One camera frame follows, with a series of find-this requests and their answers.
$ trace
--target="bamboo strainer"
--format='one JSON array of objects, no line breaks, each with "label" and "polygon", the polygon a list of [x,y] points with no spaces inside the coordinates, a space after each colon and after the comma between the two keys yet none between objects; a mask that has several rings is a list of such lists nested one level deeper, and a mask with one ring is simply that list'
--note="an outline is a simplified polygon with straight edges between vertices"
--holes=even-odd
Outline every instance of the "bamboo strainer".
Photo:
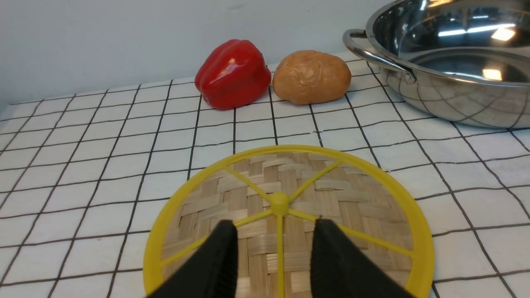
[{"label": "bamboo strainer", "polygon": [[311,298],[317,218],[334,220],[379,268],[427,297],[434,249],[410,194],[352,155],[314,146],[254,149],[195,175],[164,206],[144,256],[147,294],[169,278],[220,220],[238,232],[237,298]]}]

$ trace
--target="potato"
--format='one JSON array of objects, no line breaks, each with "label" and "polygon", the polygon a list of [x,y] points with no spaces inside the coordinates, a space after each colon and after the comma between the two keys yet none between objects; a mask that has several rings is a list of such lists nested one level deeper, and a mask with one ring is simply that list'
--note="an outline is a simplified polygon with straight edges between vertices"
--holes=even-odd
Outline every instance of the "potato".
[{"label": "potato", "polygon": [[351,83],[348,65],[319,51],[296,51],[285,57],[272,79],[274,92],[294,104],[323,103],[344,95]]}]

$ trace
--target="pot handle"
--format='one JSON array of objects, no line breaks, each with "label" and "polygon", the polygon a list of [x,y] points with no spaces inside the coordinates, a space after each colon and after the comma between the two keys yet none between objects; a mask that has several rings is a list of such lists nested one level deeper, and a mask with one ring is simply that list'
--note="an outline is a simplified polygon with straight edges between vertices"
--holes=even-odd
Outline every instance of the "pot handle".
[{"label": "pot handle", "polygon": [[367,38],[365,30],[350,29],[344,32],[344,34],[342,35],[342,42],[344,42],[344,45],[348,48],[348,50],[350,50],[350,52],[354,53],[356,56],[365,61],[376,64],[380,67],[384,67],[386,69],[393,70],[395,72],[404,73],[405,80],[408,84],[412,84],[416,81],[416,77],[412,73],[411,69],[406,66],[400,65],[388,58],[376,55],[370,51],[365,50],[358,43],[356,43],[353,38]]}]

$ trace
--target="white wall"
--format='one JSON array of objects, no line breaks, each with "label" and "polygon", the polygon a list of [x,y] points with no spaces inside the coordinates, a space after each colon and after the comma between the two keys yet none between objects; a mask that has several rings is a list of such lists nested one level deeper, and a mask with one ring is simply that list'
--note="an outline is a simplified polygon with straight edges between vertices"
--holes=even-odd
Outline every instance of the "white wall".
[{"label": "white wall", "polygon": [[390,0],[0,0],[0,102],[194,76],[213,48],[250,39],[268,63],[344,51]]}]

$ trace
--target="bell pepper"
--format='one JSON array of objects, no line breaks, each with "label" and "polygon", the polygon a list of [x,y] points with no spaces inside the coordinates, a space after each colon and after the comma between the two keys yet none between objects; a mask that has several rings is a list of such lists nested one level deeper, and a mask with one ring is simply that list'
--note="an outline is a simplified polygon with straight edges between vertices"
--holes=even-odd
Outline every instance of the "bell pepper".
[{"label": "bell pepper", "polygon": [[249,40],[232,39],[215,48],[195,77],[195,87],[213,108],[228,110],[260,98],[271,73]]}]

